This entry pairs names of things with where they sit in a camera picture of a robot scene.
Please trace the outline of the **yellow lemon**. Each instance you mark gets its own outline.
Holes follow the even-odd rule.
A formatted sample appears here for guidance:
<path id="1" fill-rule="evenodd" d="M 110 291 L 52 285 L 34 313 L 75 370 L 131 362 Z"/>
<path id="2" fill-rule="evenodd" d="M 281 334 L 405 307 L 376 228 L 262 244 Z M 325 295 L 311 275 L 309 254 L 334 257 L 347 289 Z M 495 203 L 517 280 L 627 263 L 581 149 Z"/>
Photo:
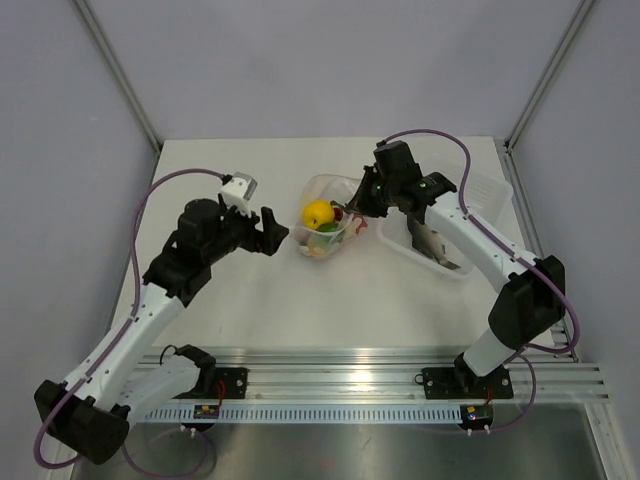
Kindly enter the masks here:
<path id="1" fill-rule="evenodd" d="M 302 223 L 311 230 L 320 225 L 334 221 L 332 205 L 325 200 L 316 200 L 307 204 L 302 211 Z"/>

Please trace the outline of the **clear dotted zip bag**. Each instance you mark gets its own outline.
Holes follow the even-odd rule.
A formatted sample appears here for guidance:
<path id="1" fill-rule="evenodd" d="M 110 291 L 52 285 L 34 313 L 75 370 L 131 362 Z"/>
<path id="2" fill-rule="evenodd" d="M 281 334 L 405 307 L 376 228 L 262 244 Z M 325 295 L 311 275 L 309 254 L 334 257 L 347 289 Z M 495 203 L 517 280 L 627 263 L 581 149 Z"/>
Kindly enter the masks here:
<path id="1" fill-rule="evenodd" d="M 330 174 L 316 175 L 307 182 L 292 229 L 293 242 L 302 256 L 328 259 L 366 232 L 367 219 L 346 210 L 359 184 L 358 179 Z"/>

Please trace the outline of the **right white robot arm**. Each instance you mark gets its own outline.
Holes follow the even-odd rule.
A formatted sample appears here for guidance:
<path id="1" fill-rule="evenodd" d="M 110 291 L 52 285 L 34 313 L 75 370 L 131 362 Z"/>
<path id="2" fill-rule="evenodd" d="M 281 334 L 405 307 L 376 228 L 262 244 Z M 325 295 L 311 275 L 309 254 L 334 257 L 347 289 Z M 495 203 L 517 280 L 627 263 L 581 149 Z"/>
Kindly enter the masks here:
<path id="1" fill-rule="evenodd" d="M 497 294 L 487 329 L 458 355 L 452 368 L 456 389 L 476 396 L 499 367 L 564 317 L 564 266 L 554 256 L 540 259 L 517 248 L 469 209 L 462 185 L 439 172 L 424 174 L 407 143 L 380 142 L 374 158 L 374 164 L 364 169 L 348 211 L 382 218 L 389 209 L 398 209 L 406 217 L 414 249 L 447 264 L 436 242 L 437 235 L 443 235 Z"/>

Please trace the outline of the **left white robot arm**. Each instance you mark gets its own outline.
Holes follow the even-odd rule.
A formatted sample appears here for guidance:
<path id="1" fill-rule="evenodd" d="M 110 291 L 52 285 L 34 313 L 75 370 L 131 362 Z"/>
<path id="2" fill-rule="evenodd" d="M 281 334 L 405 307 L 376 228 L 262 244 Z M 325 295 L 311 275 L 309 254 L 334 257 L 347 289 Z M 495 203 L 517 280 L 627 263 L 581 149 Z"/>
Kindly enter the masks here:
<path id="1" fill-rule="evenodd" d="M 187 203 L 143 275 L 131 313 L 64 380 L 45 380 L 37 388 L 34 401 L 43 422 L 38 434 L 101 465 L 120 450 L 138 421 L 166 401 L 221 394 L 215 357 L 193 345 L 177 348 L 137 380 L 130 376 L 159 334 L 211 280 L 214 263 L 237 249 L 272 256 L 288 233 L 268 207 L 243 215 L 222 200 Z"/>

